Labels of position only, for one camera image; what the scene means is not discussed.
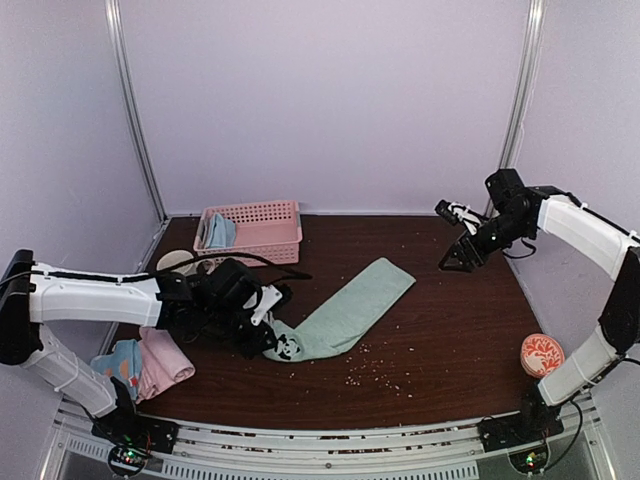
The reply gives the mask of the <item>green towel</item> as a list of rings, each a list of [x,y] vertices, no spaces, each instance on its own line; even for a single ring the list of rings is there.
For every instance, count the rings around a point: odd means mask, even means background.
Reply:
[[[279,363],[301,363],[342,355],[415,284],[416,279],[382,257],[363,269],[298,326],[269,316],[276,346],[263,356]]]

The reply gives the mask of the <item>light blue towel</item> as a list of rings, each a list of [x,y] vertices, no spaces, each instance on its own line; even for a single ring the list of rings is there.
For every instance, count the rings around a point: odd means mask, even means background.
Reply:
[[[220,213],[215,213],[206,230],[203,245],[207,249],[228,249],[234,246],[236,225]]]

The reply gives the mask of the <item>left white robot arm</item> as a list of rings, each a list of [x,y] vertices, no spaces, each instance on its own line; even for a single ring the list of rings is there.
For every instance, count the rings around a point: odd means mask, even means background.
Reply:
[[[116,276],[57,270],[19,250],[1,278],[1,362],[34,369],[95,424],[133,444],[144,424],[124,381],[80,360],[46,329],[47,322],[119,322],[187,335],[213,328],[251,357],[275,346],[266,317],[282,298],[276,286],[263,285],[233,258],[189,276],[177,267]]]

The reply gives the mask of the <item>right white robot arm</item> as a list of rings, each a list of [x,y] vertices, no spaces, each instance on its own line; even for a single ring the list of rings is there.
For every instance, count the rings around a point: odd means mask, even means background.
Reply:
[[[457,202],[441,200],[436,213],[465,231],[439,263],[442,271],[471,273],[489,256],[543,232],[600,267],[613,287],[594,332],[558,368],[542,378],[513,419],[519,440],[535,440],[559,408],[583,388],[598,383],[639,342],[639,236],[554,186],[527,186],[514,169],[499,169],[485,186],[496,211],[488,217]]]

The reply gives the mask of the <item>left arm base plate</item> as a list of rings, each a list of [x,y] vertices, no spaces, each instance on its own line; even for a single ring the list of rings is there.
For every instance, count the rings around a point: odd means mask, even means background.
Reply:
[[[91,433],[94,436],[140,452],[171,454],[179,433],[177,423],[146,416],[135,417],[132,424],[113,426],[103,418],[92,423]]]

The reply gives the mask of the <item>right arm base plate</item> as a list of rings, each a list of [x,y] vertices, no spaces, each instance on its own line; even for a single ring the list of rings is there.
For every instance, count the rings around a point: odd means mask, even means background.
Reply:
[[[502,417],[486,416],[476,427],[485,452],[540,442],[564,432],[562,421],[556,418],[542,426],[525,426],[520,412]]]

